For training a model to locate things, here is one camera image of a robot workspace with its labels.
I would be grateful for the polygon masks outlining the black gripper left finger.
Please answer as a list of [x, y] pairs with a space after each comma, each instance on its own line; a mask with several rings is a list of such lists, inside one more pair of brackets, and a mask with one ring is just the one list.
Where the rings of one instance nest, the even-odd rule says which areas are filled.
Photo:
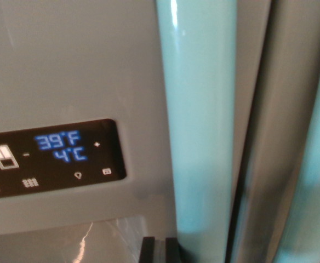
[[155, 251], [155, 237], [144, 237], [139, 256], [139, 263], [153, 263]]

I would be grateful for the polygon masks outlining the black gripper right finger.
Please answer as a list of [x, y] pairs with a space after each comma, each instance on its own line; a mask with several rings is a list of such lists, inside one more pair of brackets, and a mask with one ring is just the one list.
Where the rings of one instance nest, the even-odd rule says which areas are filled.
[[165, 239], [165, 262], [181, 263], [178, 239], [175, 237]]

